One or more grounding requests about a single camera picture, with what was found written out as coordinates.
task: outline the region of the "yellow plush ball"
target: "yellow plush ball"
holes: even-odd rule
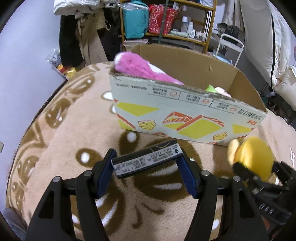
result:
[[[227,154],[230,165],[240,162],[262,181],[266,182],[270,178],[275,157],[263,140],[249,137],[240,146],[239,141],[234,139],[228,145]]]

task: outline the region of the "plastic bottle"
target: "plastic bottle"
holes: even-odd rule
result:
[[[189,22],[187,33],[191,34],[192,30],[193,30],[193,22]]]
[[[206,35],[202,34],[202,41],[205,42]]]
[[[201,31],[196,32],[196,39],[201,41]]]
[[[186,16],[182,17],[182,27],[181,27],[181,32],[187,32],[187,23],[188,23],[188,18]]]
[[[192,38],[192,39],[194,39],[194,37],[195,37],[195,30],[194,29],[190,33],[190,36],[189,37]]]

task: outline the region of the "beige pants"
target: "beige pants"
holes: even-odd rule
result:
[[[106,62],[104,52],[97,29],[105,27],[104,12],[100,9],[96,14],[89,14],[77,23],[76,37],[84,59],[85,65]]]

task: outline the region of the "open cardboard box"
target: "open cardboard box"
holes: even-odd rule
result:
[[[267,110],[246,76],[210,56],[164,45],[132,50],[184,85],[148,80],[110,70],[119,124],[127,130],[227,145],[242,140]],[[232,98],[204,91],[211,84]]]

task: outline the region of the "barcode label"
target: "barcode label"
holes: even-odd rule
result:
[[[137,170],[146,168],[159,162],[163,162],[175,156],[180,156],[182,154],[183,152],[179,144],[174,144],[135,159],[131,159],[118,164],[112,163],[112,165],[116,176],[121,176],[123,174],[126,175],[131,172],[135,172]]]

